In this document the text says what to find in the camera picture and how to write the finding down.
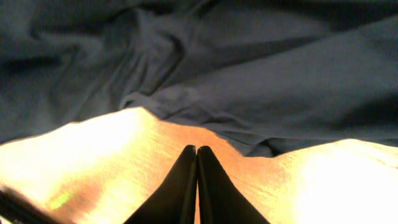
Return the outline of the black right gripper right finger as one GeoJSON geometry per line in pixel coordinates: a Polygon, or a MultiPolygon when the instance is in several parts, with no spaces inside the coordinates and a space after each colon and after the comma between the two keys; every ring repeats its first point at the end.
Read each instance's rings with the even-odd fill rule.
{"type": "Polygon", "coordinates": [[[197,166],[203,224],[269,224],[234,186],[210,147],[198,149],[197,166]]]}

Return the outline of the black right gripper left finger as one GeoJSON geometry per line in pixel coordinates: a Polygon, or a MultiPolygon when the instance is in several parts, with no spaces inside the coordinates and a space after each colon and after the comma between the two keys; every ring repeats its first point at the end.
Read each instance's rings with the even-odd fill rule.
{"type": "Polygon", "coordinates": [[[197,196],[197,154],[187,145],[159,188],[125,224],[194,224],[197,196]]]}

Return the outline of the dark navy blue shorts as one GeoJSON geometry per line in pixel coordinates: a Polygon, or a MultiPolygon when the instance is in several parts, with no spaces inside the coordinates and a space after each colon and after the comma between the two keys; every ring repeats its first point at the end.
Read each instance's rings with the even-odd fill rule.
{"type": "Polygon", "coordinates": [[[132,107],[245,156],[396,146],[397,2],[1,2],[1,142],[132,107]]]}

